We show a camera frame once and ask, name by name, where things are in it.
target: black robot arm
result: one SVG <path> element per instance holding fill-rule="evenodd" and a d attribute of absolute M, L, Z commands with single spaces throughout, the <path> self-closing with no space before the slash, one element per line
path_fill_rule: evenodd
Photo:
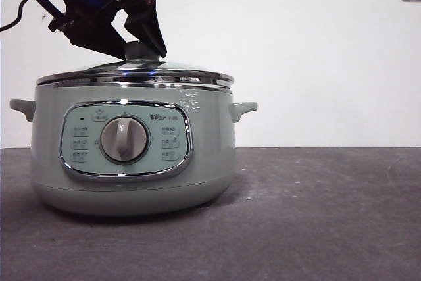
<path fill-rule="evenodd" d="M 116 13 L 124 9 L 125 28 L 152 52 L 166 56 L 156 12 L 156 0 L 63 0 L 61 13 L 49 0 L 37 0 L 52 16 L 51 31 L 60 30 L 73 45 L 124 59 L 126 42 L 112 27 Z"/>

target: side handle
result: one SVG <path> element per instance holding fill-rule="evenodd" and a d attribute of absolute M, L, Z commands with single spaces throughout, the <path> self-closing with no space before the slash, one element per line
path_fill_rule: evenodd
<path fill-rule="evenodd" d="M 33 121 L 35 113 L 35 101 L 13 99 L 10 102 L 10 108 L 22 112 L 26 116 L 28 122 Z"/>
<path fill-rule="evenodd" d="M 232 122 L 239 122 L 241 116 L 244 113 L 256 111 L 257 102 L 242 102 L 242 103 L 233 103 L 230 107 Z"/>

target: pot lid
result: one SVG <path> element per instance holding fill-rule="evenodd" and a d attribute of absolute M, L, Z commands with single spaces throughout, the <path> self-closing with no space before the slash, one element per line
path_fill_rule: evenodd
<path fill-rule="evenodd" d="M 42 77 L 37 85 L 68 86 L 184 86 L 229 89 L 234 79 L 201 67 L 153 60 L 128 60 L 87 70 Z"/>

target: pot body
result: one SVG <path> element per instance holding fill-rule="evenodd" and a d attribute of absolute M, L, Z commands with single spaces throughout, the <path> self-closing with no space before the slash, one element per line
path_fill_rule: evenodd
<path fill-rule="evenodd" d="M 61 160 L 67 112 L 97 101 L 172 103 L 189 119 L 193 151 L 186 168 L 168 178 L 102 182 L 75 178 Z M 223 91 L 121 86 L 36 87 L 32 126 L 32 185 L 53 207 L 89 215 L 163 213 L 204 203 L 232 181 L 235 140 L 232 94 Z"/>

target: dark gray surface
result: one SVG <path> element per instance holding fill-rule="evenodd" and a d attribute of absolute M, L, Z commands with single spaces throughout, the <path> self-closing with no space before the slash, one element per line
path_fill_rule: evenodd
<path fill-rule="evenodd" d="M 1 154 L 2 280 L 421 280 L 421 149 L 239 149 L 217 200 L 140 218 L 47 208 Z"/>

